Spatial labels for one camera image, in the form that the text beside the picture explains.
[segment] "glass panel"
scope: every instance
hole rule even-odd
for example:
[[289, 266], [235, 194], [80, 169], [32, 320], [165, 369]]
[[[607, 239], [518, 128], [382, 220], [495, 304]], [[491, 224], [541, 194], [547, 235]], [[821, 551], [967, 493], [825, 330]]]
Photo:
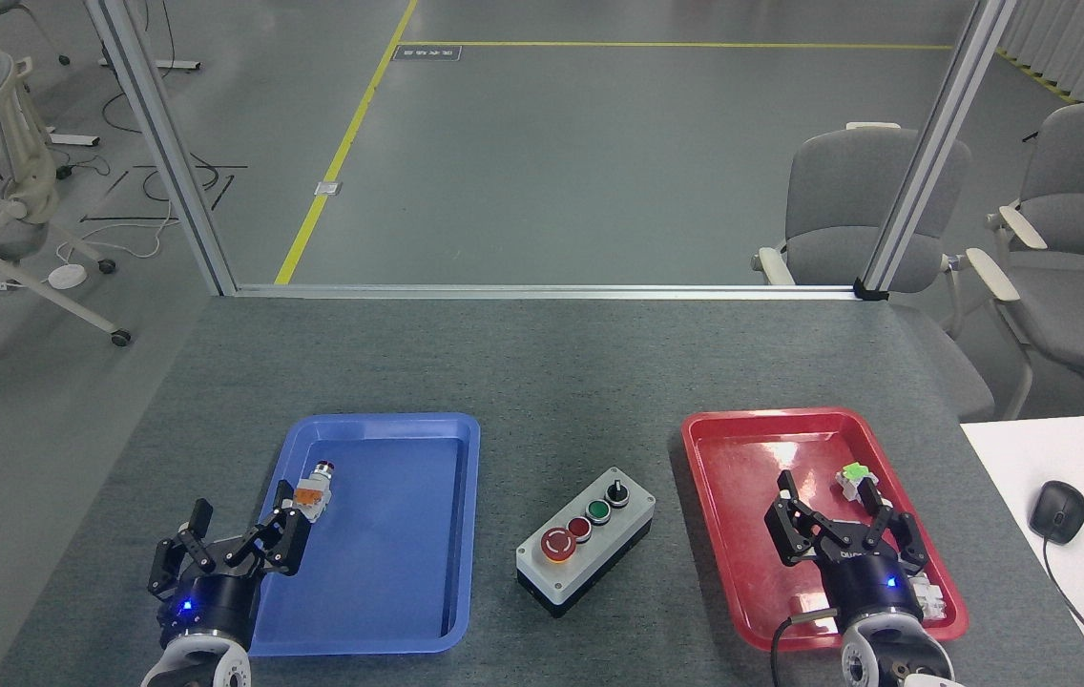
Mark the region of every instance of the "glass panel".
[[920, 129], [970, 5], [173, 5], [223, 57], [166, 86], [242, 285], [761, 285], [800, 144]]

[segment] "red tray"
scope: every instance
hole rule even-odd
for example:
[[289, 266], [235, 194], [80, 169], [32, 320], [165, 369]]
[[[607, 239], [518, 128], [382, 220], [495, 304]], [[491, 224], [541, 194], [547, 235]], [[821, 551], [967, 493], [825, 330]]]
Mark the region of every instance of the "red tray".
[[[733, 623], [747, 643], [764, 651], [784, 619], [826, 608], [817, 567], [812, 561], [785, 567], [763, 522], [777, 495], [780, 470], [792, 470], [801, 500], [826, 517], [868, 522], [864, 506], [844, 500], [835, 482], [842, 466], [860, 462], [877, 476], [881, 494], [895, 508], [914, 515], [873, 430], [848, 409], [698, 413], [682, 423], [682, 439]], [[966, 632], [966, 604], [918, 515], [916, 522], [928, 549], [925, 571], [944, 593], [943, 620], [925, 622], [925, 628], [942, 643], [956, 639]], [[889, 531], [886, 536], [894, 544]], [[834, 621], [825, 620], [791, 626], [778, 648], [803, 651], [839, 644]]]

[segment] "metal frame pole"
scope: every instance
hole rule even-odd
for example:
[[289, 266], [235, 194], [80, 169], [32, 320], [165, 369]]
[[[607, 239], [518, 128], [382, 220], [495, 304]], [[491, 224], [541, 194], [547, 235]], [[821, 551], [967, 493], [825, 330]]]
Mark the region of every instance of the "metal frame pole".
[[162, 77], [147, 44], [142, 42], [142, 34], [136, 28], [131, 8], [126, 0], [87, 0], [86, 4], [114, 64], [118, 83], [131, 101], [131, 109], [185, 230], [190, 249], [203, 271], [207, 290], [214, 296], [234, 296], [236, 282], [219, 248], [211, 210], [195, 179], [188, 147], [168, 112]]
[[920, 144], [912, 160], [912, 168], [903, 181], [894, 207], [882, 226], [877, 248], [865, 273], [856, 280], [856, 295], [868, 299], [881, 295], [894, 282], [894, 274], [912, 234], [920, 221], [928, 196], [937, 183], [944, 160], [957, 140], [962, 121], [975, 100], [983, 74], [991, 64], [1001, 34], [1008, 25], [1017, 0], [977, 0], [970, 12], [966, 29], [962, 31], [949, 76], [944, 79], [928, 122], [920, 132]]

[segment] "white cable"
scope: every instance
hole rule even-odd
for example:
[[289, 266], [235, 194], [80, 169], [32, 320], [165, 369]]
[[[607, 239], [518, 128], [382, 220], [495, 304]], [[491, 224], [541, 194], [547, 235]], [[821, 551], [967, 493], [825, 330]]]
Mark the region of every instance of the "white cable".
[[[154, 258], [154, 257], [158, 256], [159, 249], [162, 249], [162, 234], [164, 233], [164, 230], [166, 228], [168, 228], [168, 226], [176, 225], [176, 223], [180, 223], [180, 220], [175, 220], [172, 218], [172, 208], [171, 208], [171, 205], [170, 205], [170, 209], [168, 209], [168, 213], [164, 215], [164, 221], [162, 221], [159, 223], [137, 223], [137, 222], [107, 223], [105, 226], [100, 226], [98, 229], [89, 231], [88, 234], [80, 235], [80, 238], [83, 238], [85, 242], [89, 244], [89, 246], [102, 246], [102, 247], [105, 247], [105, 248], [114, 248], [114, 249], [116, 249], [116, 251], [129, 252], [131, 256], [133, 256], [136, 258], [140, 258], [140, 260], [145, 260], [146, 258]], [[115, 229], [115, 228], [118, 228], [118, 226], [129, 226], [129, 228], [136, 228], [136, 229], [154, 229], [154, 230], [156, 230], [156, 234], [154, 234], [154, 238], [156, 239], [156, 244], [153, 247], [153, 249], [151, 249], [151, 252], [142, 252], [142, 254], [140, 254], [140, 252], [132, 251], [131, 248], [128, 248], [126, 246], [118, 246], [118, 244], [106, 244], [106, 243], [102, 243], [102, 241], [88, 241], [89, 235], [96, 235], [96, 234], [100, 234], [100, 232], [102, 232], [102, 231], [105, 231], [107, 229]], [[67, 249], [66, 256], [63, 256], [63, 252], [62, 252], [63, 248], [65, 248], [67, 246], [68, 246], [68, 244], [65, 241], [65, 243], [59, 244], [57, 248], [54, 248], [54, 256], [59, 256], [59, 260], [62, 260], [63, 264], [69, 264], [69, 261], [70, 261], [70, 258], [72, 258], [72, 251], [75, 250], [75, 248], [69, 248], [69, 249]]]

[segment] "robotic arm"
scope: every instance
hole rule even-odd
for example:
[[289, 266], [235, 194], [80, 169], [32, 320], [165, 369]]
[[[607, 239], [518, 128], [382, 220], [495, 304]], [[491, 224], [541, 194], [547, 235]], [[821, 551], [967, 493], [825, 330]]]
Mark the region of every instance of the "robotic arm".
[[[778, 495], [763, 518], [785, 566], [812, 560], [843, 636], [843, 679], [850, 687], [960, 687], [944, 648], [922, 628], [912, 575], [928, 553], [912, 514], [895, 513], [869, 479], [859, 487], [873, 518], [831, 521], [800, 500], [790, 470], [777, 479]], [[881, 537], [894, 535], [895, 550]]]
[[320, 462], [294, 489], [280, 480], [275, 507], [241, 536], [207, 544], [211, 504], [197, 500], [179, 533], [159, 540], [147, 591], [162, 601], [164, 653], [141, 687], [250, 686], [246, 651], [262, 579], [297, 573], [310, 528], [330, 503], [333, 474]]

